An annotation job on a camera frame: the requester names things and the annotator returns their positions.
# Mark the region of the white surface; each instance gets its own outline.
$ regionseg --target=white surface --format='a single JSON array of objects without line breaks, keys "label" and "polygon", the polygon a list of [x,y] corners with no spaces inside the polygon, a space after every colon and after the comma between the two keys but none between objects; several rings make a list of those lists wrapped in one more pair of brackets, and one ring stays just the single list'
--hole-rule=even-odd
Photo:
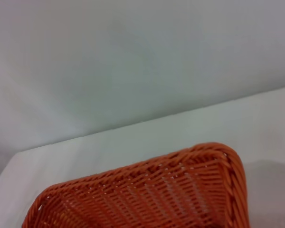
[{"label": "white surface", "polygon": [[252,228],[285,228],[285,88],[18,153],[0,176],[0,228],[54,183],[208,141],[239,153]]},{"label": "white surface", "polygon": [[285,86],[285,0],[0,0],[15,153]]}]

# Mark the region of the white tabletop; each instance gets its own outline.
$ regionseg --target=white tabletop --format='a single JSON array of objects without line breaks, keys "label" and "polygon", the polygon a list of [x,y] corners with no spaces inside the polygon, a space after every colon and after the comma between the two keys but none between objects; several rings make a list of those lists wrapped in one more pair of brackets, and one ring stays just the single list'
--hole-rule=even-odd
[{"label": "white tabletop", "polygon": [[285,88],[16,154],[0,176],[0,228],[46,187],[203,142],[235,149],[253,228],[285,228]]}]

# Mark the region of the table surface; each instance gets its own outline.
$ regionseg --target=table surface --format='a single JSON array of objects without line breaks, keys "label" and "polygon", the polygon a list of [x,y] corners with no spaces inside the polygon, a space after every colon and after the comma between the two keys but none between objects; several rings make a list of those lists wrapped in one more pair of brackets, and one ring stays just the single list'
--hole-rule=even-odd
[{"label": "table surface", "polygon": [[0,176],[0,228],[46,187],[220,142],[240,155],[253,228],[285,228],[285,88],[17,153]]}]

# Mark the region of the gray wall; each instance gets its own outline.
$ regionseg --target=gray wall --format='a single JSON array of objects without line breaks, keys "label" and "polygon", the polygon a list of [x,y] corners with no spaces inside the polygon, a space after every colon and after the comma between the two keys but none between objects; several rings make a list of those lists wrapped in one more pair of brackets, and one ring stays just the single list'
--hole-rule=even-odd
[{"label": "gray wall", "polygon": [[0,172],[22,150],[285,86],[285,0],[0,0]]}]

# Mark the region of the orange basket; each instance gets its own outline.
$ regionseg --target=orange basket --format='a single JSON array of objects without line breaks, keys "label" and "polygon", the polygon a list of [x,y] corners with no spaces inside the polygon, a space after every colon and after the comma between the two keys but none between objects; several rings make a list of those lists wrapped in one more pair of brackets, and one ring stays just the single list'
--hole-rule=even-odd
[{"label": "orange basket", "polygon": [[246,179],[231,148],[199,144],[45,189],[23,228],[249,228]]}]

